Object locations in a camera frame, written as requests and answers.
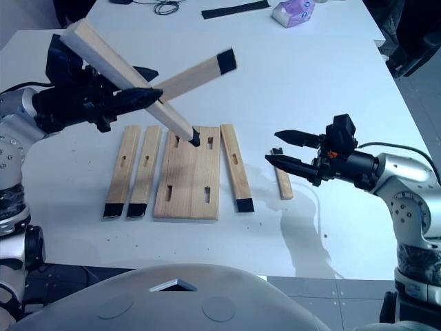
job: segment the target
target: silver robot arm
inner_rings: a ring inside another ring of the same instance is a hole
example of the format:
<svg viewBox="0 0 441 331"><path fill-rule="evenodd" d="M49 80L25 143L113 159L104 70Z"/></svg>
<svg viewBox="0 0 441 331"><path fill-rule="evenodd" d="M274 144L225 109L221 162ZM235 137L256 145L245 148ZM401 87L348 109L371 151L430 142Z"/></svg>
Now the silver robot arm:
<svg viewBox="0 0 441 331"><path fill-rule="evenodd" d="M326 134L280 131L276 136L283 141L316 148L318 156L311 165L286 155L265 158L273 166L304 177L315 186L322 181L341 179L380 197L389 208L398 242L397 293L386 294L382 319L388 323L410 319L441 328L441 186L438 171L409 157L391 154L375 157L359 152L354 133L355 126L347 114L334 117ZM384 143L368 145L407 148Z"/></svg>
<svg viewBox="0 0 441 331"><path fill-rule="evenodd" d="M148 81L158 75L136 69ZM83 68L82 58L56 35L48 51L46 75L52 82L43 84L48 89L36 92L18 86L0 94L0 319L21 318L25 278L45 259L43 233L30 225L21 183L28 150L66 126L85 121L101 132L110 131L110 123L119 115L147 108L163 93L153 88L120 91L94 68Z"/></svg>
<svg viewBox="0 0 441 331"><path fill-rule="evenodd" d="M29 225L21 166L45 133L34 122L31 88L0 94L0 314L18 319L28 270L45 258L43 233Z"/></svg>
<svg viewBox="0 0 441 331"><path fill-rule="evenodd" d="M407 157L378 155L381 174L370 193L387 204L398 242L397 286L441 306L441 186L431 168Z"/></svg>

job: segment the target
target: white tabletop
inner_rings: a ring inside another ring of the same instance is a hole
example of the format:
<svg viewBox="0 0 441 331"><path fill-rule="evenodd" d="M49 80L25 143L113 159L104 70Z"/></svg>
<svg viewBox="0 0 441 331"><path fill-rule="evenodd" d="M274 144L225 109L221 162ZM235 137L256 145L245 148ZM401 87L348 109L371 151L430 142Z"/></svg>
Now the white tabletop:
<svg viewBox="0 0 441 331"><path fill-rule="evenodd" d="M271 18L280 0L269 0L270 8L255 10L216 19L204 20L201 10L237 6L249 0L186 0L178 12L158 16L153 6L138 3L119 5L109 0L97 0L88 14L91 24L101 33L133 30L195 30L200 32L254 32L285 33L287 35L315 35L355 37L374 40L377 46L384 43L378 29L362 0L328 1L317 3L311 19L299 26L285 29Z"/></svg>
<svg viewBox="0 0 441 331"><path fill-rule="evenodd" d="M23 31L12 38L2 53L1 90L47 81L51 34ZM23 167L26 199L33 223L43 227L48 262L126 268L215 263L263 275L393 278L396 241L379 198L341 181L314 188L291 177L295 198L281 201L274 169L264 159L270 148L282 146L286 154L310 162L315 150L289 146L274 132L324 133L333 116L344 113L351 115L360 142L388 141L427 151L371 41L166 31L114 33L107 40L133 65L157 69L158 81L233 46L236 71L171 103L195 126L235 125L256 212L235 212L222 152L218 221L153 219L164 130L146 215L103 220L124 127L158 122L140 110L120 117L106 134L84 123L35 144ZM367 150L384 151L415 156Z"/></svg>

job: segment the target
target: wooden slat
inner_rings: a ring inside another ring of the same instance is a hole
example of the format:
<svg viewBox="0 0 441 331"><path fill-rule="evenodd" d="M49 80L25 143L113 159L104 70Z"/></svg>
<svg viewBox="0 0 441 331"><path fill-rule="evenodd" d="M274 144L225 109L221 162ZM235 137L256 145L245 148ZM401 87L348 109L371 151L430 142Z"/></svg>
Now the wooden slat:
<svg viewBox="0 0 441 331"><path fill-rule="evenodd" d="M164 90L161 101L169 101L217 77L235 70L236 59L232 49L222 52L186 71L158 84Z"/></svg>
<svg viewBox="0 0 441 331"><path fill-rule="evenodd" d="M234 196L238 204L238 211L253 212L254 207L252 205L251 191L243 166L236 133L234 132L234 126L232 124L223 124L220 126L220 131L222 132L222 140L227 152L229 172L232 179Z"/></svg>
<svg viewBox="0 0 441 331"><path fill-rule="evenodd" d="M197 128L201 146L193 147L169 132L154 215L217 219L219 204L219 128Z"/></svg>
<svg viewBox="0 0 441 331"><path fill-rule="evenodd" d="M133 205L143 205L143 212L140 214L127 213L128 217L142 216L145 213L145 207L148 204L150 192L152 191L152 182L156 159L158 156L159 143L161 142L161 127L149 126L144 137L143 149L139 158L138 170L132 196L130 197L130 207Z"/></svg>
<svg viewBox="0 0 441 331"><path fill-rule="evenodd" d="M273 148L271 150L273 155L281 155L283 154L282 148ZM291 181L289 180L289 175L287 172L279 169L276 169L276 176L278 182L278 188L280 189L280 197L282 200L290 200L294 198L294 194L292 192Z"/></svg>
<svg viewBox="0 0 441 331"><path fill-rule="evenodd" d="M140 134L140 126L126 126L124 129L118 159L115 163L112 184L107 194L104 217L121 215L121 212L118 211L122 211L122 207L127 199Z"/></svg>
<svg viewBox="0 0 441 331"><path fill-rule="evenodd" d="M151 88L151 85L82 19L70 25L61 41L118 88ZM168 103L160 101L147 111L182 139L193 139L193 127Z"/></svg>

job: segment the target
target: wooden stick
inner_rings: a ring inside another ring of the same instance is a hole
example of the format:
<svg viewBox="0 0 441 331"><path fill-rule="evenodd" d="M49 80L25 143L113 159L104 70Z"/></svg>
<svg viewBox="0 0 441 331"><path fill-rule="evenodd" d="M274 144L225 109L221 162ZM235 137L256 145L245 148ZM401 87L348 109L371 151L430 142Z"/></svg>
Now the wooden stick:
<svg viewBox="0 0 441 331"><path fill-rule="evenodd" d="M105 202L103 217L121 216L127 194L129 192L130 178L135 162L136 149L138 148L140 126L126 126L123 140L119 147L118 159L113 172L107 201Z"/></svg>
<svg viewBox="0 0 441 331"><path fill-rule="evenodd" d="M225 150L227 151L229 173L232 178L237 209L239 212L253 212L253 199L251 198L247 174L243 166L242 156L240 155L234 126L232 124L223 124L220 126L220 132L225 144Z"/></svg>
<svg viewBox="0 0 441 331"><path fill-rule="evenodd" d="M151 85L98 35L86 19L70 25L61 36L61 41L118 88L151 88ZM157 101L147 111L182 139L198 146L197 131L171 105Z"/></svg>
<svg viewBox="0 0 441 331"><path fill-rule="evenodd" d="M193 90L237 68L233 49L217 54L197 66L158 84L154 88L164 90L161 101L166 102Z"/></svg>
<svg viewBox="0 0 441 331"><path fill-rule="evenodd" d="M283 150L282 148L273 148L271 153L273 155L282 155ZM294 198L288 173L276 167L274 167L274 169L276 169L278 188L280 189L280 197L282 200L290 200Z"/></svg>
<svg viewBox="0 0 441 331"><path fill-rule="evenodd" d="M150 192L152 191L152 182L160 142L161 127L149 126L144 137L143 150L139 158L138 171L136 172L135 184L132 190L132 196L130 197L127 217L140 217L145 214Z"/></svg>

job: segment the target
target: black tape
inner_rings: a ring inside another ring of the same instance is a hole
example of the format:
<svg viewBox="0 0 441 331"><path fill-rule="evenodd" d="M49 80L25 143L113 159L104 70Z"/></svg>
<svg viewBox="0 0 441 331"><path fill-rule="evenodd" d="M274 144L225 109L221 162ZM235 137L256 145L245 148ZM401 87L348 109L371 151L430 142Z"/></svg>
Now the black tape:
<svg viewBox="0 0 441 331"><path fill-rule="evenodd" d="M237 14L238 12L248 12L250 10L265 9L268 7L269 7L268 0L262 0L257 2L246 3L245 5L240 5L240 6L203 10L201 14L204 19L213 19L214 17Z"/></svg>
<svg viewBox="0 0 441 331"><path fill-rule="evenodd" d="M283 155L283 149L281 147L273 148L273 155Z"/></svg>
<svg viewBox="0 0 441 331"><path fill-rule="evenodd" d="M252 198L246 198L246 199L237 199L237 210L238 212L253 212L254 211L254 204Z"/></svg>
<svg viewBox="0 0 441 331"><path fill-rule="evenodd" d="M118 217L123 213L124 203L106 203L104 207L104 218Z"/></svg>
<svg viewBox="0 0 441 331"><path fill-rule="evenodd" d="M237 68L236 57L234 56L232 48L218 54L217 58L220 74L226 74L227 72Z"/></svg>
<svg viewBox="0 0 441 331"><path fill-rule="evenodd" d="M194 147L199 147L201 145L201 138L199 137L199 132L193 128L193 139L189 141Z"/></svg>
<svg viewBox="0 0 441 331"><path fill-rule="evenodd" d="M127 217L141 217L145 214L146 203L131 203L127 209Z"/></svg>

